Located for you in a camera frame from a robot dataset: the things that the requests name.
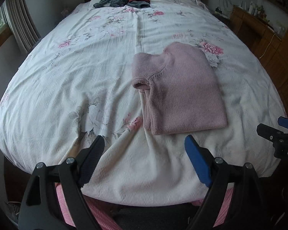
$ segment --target blue gripper pad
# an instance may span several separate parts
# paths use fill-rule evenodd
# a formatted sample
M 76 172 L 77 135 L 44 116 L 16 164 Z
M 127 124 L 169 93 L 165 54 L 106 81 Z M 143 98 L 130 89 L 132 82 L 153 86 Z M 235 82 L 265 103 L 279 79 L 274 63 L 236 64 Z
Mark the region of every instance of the blue gripper pad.
M 212 185 L 210 167 L 201 155 L 199 148 L 200 147 L 198 146 L 197 142 L 191 135 L 185 138 L 185 150 L 190 158 L 198 178 L 200 179 L 200 182 L 204 183 L 207 187 L 210 187 Z
M 288 129 L 288 118 L 279 117 L 279 119 L 277 120 L 277 123 L 279 124 L 279 126 L 283 126 Z

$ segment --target white cable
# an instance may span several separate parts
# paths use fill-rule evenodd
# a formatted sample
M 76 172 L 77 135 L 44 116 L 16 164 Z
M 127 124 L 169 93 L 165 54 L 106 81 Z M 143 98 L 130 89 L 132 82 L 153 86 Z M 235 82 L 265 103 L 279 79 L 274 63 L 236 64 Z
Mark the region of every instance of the white cable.
M 271 38 L 271 41 L 270 41 L 270 43 L 269 43 L 269 45 L 266 47 L 266 50 L 268 49 L 268 47 L 270 46 L 270 44 L 271 44 L 271 42 L 272 42 L 272 40 L 273 40 L 273 37 L 276 35 L 276 33 L 272 36 L 272 38 Z

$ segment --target white floral bedspread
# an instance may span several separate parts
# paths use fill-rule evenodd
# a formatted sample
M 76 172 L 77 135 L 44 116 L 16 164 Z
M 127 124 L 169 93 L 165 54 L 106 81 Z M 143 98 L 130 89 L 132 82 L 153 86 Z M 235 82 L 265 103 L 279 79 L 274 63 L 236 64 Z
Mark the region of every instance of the white floral bedspread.
M 95 9 L 95 2 L 60 22 L 8 85 L 0 102 L 0 149 L 12 163 L 27 172 L 40 161 L 55 165 L 102 135 L 106 151 L 84 194 L 138 206 L 203 198 L 207 188 L 184 150 L 189 133 L 146 131 L 145 101 L 131 86 L 135 53 L 160 54 L 179 41 L 206 54 L 228 118 L 226 128 L 192 132 L 195 140 L 230 164 L 251 162 L 259 176 L 272 174 L 274 148 L 256 127 L 282 129 L 277 118 L 285 111 L 259 61 L 223 23 L 199 0 L 152 0 L 144 9 Z

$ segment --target pink plaid fabric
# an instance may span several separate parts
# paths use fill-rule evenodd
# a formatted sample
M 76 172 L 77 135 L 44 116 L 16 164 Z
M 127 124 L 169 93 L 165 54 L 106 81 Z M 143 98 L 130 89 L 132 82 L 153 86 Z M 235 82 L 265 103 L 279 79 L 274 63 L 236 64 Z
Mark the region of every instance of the pink plaid fabric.
M 230 206 L 230 201 L 232 200 L 233 191 L 234 191 L 234 188 L 231 188 L 231 189 L 226 191 L 219 215 L 217 217 L 216 222 L 214 223 L 214 227 L 224 223 L 225 217 L 227 215 L 227 211 L 228 211 L 229 206 Z M 204 199 L 200 199 L 200 200 L 193 201 L 191 203 L 193 206 L 200 206 L 200 205 L 202 205 L 203 200 Z
M 60 208 L 64 217 L 64 220 L 67 224 L 74 226 L 74 221 L 72 220 L 71 214 L 68 210 L 67 203 L 65 201 L 64 193 L 61 184 L 56 187 L 56 194 L 58 196 Z M 111 203 L 100 201 L 84 195 L 84 199 L 91 210 L 92 214 L 96 218 L 98 224 L 102 230 L 122 230 L 116 222 L 106 214 L 106 210 L 111 208 Z

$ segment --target dresser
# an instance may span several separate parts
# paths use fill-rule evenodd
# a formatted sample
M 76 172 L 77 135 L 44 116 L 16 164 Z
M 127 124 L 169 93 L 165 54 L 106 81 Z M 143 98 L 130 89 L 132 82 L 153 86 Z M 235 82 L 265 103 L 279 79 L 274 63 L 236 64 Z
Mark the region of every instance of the dresser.
M 269 74 L 288 116 L 288 29 L 281 39 L 266 24 L 239 7 L 233 9 L 230 27 Z

